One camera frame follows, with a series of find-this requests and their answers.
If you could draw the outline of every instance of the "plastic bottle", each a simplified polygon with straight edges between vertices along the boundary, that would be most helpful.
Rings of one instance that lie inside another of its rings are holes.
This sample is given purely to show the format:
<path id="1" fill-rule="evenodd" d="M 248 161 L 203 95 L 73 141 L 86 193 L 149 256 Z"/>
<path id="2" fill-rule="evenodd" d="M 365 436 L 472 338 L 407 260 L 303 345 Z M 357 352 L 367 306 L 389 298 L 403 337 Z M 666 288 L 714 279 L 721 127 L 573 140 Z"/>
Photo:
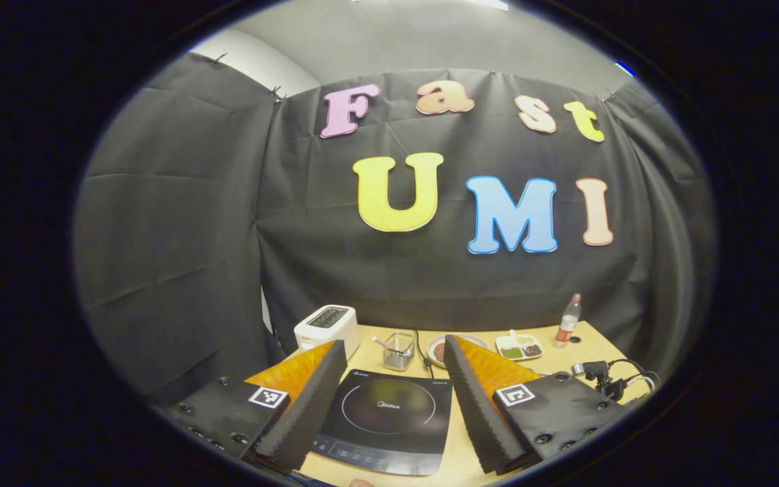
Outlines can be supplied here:
<path id="1" fill-rule="evenodd" d="M 575 293 L 573 299 L 563 311 L 561 326 L 557 329 L 557 335 L 554 336 L 554 347 L 564 348 L 569 341 L 569 336 L 573 335 L 575 324 L 582 315 L 582 295 Z"/>

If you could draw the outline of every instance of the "colorful foam letter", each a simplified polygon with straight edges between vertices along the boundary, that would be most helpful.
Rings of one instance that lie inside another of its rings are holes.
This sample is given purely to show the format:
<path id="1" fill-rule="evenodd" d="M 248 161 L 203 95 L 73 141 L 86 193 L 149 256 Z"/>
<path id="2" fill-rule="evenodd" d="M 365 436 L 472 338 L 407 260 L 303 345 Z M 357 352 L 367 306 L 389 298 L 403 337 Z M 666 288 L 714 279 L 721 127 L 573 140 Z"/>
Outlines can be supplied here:
<path id="1" fill-rule="evenodd" d="M 528 226 L 528 238 L 522 243 L 526 252 L 552 252 L 557 240 L 552 235 L 551 198 L 554 182 L 530 179 L 519 204 L 514 204 L 500 179 L 475 176 L 467 180 L 467 189 L 477 200 L 477 235 L 467 244 L 472 254 L 493 254 L 500 249 L 494 238 L 498 225 L 501 238 L 510 252 L 516 250 L 522 232 Z"/>
<path id="2" fill-rule="evenodd" d="M 552 133 L 557 129 L 557 123 L 551 118 L 549 107 L 539 98 L 528 95 L 516 96 L 516 107 L 519 107 L 519 118 L 531 130 Z"/>
<path id="3" fill-rule="evenodd" d="M 589 246 L 605 246 L 612 243 L 612 231 L 606 216 L 606 190 L 609 186 L 600 179 L 584 178 L 575 182 L 575 187 L 585 196 L 585 212 L 588 213 L 588 230 L 582 241 Z"/>
<path id="4" fill-rule="evenodd" d="M 404 160 L 414 168 L 417 199 L 407 210 L 390 207 L 390 169 L 396 166 L 391 157 L 358 160 L 353 172 L 359 176 L 359 216 L 371 228 L 380 231 L 412 231 L 426 225 L 438 208 L 438 166 L 443 156 L 436 152 L 411 154 Z"/>
<path id="5" fill-rule="evenodd" d="M 465 87 L 458 81 L 432 81 L 417 89 L 417 110 L 421 114 L 442 114 L 451 112 L 466 112 L 473 108 L 473 100 L 467 97 Z"/>
<path id="6" fill-rule="evenodd" d="M 587 139 L 591 139 L 594 142 L 603 142 L 606 136 L 603 132 L 594 129 L 594 123 L 591 120 L 597 120 L 597 114 L 593 111 L 585 108 L 585 104 L 581 101 L 571 101 L 563 106 L 569 113 L 573 114 L 573 120 L 575 120 L 575 126 L 579 129 L 579 132 Z"/>
<path id="7" fill-rule="evenodd" d="M 327 126 L 321 130 L 321 138 L 356 132 L 358 125 L 350 121 L 350 114 L 355 114 L 358 119 L 364 117 L 369 110 L 369 101 L 362 95 L 374 98 L 380 93 L 381 89 L 375 83 L 327 93 L 324 99 L 330 106 L 327 108 Z"/>

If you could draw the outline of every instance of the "ceiling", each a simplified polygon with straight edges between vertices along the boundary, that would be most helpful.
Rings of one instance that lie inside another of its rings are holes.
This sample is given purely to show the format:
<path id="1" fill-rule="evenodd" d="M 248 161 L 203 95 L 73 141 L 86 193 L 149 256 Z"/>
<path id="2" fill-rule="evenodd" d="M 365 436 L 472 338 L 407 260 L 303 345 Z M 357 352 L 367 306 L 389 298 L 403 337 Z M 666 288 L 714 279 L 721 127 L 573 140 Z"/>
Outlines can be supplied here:
<path id="1" fill-rule="evenodd" d="M 321 84 L 417 68 L 491 68 L 608 95 L 630 75 L 556 24 L 466 0 L 291 0 L 231 28 Z"/>

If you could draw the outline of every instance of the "yellow letter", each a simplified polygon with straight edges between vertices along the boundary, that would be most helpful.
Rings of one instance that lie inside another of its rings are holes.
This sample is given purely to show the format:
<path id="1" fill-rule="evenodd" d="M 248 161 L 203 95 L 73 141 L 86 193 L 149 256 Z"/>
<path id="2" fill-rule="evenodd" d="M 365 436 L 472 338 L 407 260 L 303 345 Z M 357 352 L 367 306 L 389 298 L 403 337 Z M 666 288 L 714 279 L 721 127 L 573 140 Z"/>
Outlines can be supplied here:
<path id="1" fill-rule="evenodd" d="M 528 95 L 516 96 L 516 107 L 521 110 L 519 118 L 529 129 L 545 133 L 552 133 L 557 129 L 557 123 L 546 113 L 549 107 L 541 99 Z"/>
<path id="2" fill-rule="evenodd" d="M 594 123 L 591 120 L 597 120 L 597 114 L 593 111 L 585 108 L 584 103 L 581 101 L 571 101 L 563 106 L 569 113 L 573 114 L 573 120 L 575 120 L 575 126 L 578 127 L 579 132 L 586 138 L 591 139 L 594 142 L 603 142 L 606 136 L 603 132 L 594 129 Z"/>
<path id="3" fill-rule="evenodd" d="M 438 208 L 438 166 L 443 156 L 435 152 L 411 154 L 405 159 L 414 168 L 417 199 L 407 210 L 390 207 L 390 169 L 396 166 L 391 157 L 358 160 L 353 172 L 359 176 L 359 216 L 371 228 L 380 231 L 412 231 L 426 225 Z"/>
<path id="4" fill-rule="evenodd" d="M 473 108 L 473 100 L 467 97 L 465 87 L 458 81 L 432 81 L 417 89 L 417 110 L 421 114 L 442 114 L 451 112 L 466 112 Z"/>
<path id="5" fill-rule="evenodd" d="M 585 197 L 585 212 L 588 213 L 588 230 L 582 241 L 589 246 L 605 246 L 612 243 L 612 231 L 606 216 L 606 190 L 609 186 L 600 179 L 584 178 L 575 182 Z"/>

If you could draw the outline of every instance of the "white wall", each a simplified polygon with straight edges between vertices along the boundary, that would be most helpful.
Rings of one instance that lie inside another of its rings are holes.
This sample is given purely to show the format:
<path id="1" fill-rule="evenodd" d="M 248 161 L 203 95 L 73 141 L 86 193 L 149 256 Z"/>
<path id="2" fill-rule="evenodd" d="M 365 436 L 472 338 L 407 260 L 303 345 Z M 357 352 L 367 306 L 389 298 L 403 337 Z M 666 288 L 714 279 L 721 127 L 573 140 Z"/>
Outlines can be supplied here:
<path id="1" fill-rule="evenodd" d="M 235 28 L 226 28 L 190 50 L 212 59 L 227 53 L 219 62 L 246 74 L 268 89 L 281 86 L 279 96 L 296 95 L 321 85 L 284 53 Z"/>

